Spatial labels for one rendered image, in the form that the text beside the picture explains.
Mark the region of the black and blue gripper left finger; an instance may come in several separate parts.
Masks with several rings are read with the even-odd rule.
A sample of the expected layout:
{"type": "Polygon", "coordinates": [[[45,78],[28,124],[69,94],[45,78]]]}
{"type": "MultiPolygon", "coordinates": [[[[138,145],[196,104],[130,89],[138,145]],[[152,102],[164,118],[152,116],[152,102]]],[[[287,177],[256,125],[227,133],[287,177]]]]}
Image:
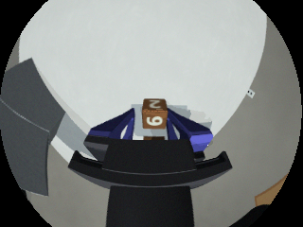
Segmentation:
{"type": "Polygon", "coordinates": [[[134,120],[135,120],[135,112],[134,112],[134,108],[131,108],[126,113],[123,113],[115,118],[112,118],[106,122],[103,122],[95,126],[94,128],[91,128],[91,130],[87,135],[91,134],[91,135],[106,136],[109,138],[121,139],[121,133],[128,125],[122,139],[133,140],[134,120]]]}

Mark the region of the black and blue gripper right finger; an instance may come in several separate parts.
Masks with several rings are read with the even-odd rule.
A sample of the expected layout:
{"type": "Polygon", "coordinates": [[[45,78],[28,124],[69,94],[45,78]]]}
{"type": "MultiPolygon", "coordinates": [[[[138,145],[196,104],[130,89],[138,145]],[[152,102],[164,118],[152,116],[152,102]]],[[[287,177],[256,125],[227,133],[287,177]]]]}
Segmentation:
{"type": "Polygon", "coordinates": [[[169,108],[166,126],[168,140],[178,139],[174,131],[175,127],[180,133],[180,139],[190,140],[194,152],[204,151],[213,138],[209,128],[183,117],[169,108]]]}

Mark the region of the brown wooden number cube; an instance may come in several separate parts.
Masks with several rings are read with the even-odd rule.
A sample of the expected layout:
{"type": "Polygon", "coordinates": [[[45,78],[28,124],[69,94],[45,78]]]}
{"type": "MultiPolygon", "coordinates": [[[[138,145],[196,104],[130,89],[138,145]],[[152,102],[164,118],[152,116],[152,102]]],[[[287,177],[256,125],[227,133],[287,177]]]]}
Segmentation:
{"type": "Polygon", "coordinates": [[[143,129],[165,129],[168,108],[165,99],[145,98],[142,107],[143,129]]]}

